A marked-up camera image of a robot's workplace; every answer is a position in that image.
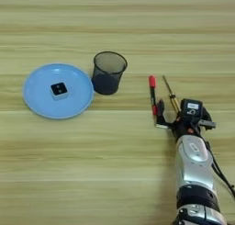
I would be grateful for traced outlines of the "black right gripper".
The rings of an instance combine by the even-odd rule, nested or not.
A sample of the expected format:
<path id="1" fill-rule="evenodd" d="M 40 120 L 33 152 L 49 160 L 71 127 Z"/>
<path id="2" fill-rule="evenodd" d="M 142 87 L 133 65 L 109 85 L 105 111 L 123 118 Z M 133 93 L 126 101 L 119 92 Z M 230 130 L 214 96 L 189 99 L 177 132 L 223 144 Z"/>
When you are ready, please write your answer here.
<path id="1" fill-rule="evenodd" d="M 204 127 L 205 130 L 211 130 L 216 127 L 216 123 L 212 121 L 210 114 L 204 107 L 202 108 L 202 115 L 200 118 L 187 116 L 183 112 L 180 112 L 172 125 L 165 120 L 163 112 L 164 102 L 161 99 L 156 105 L 156 126 L 163 129 L 171 128 L 176 139 L 179 139 L 184 135 L 200 137 L 201 127 Z"/>

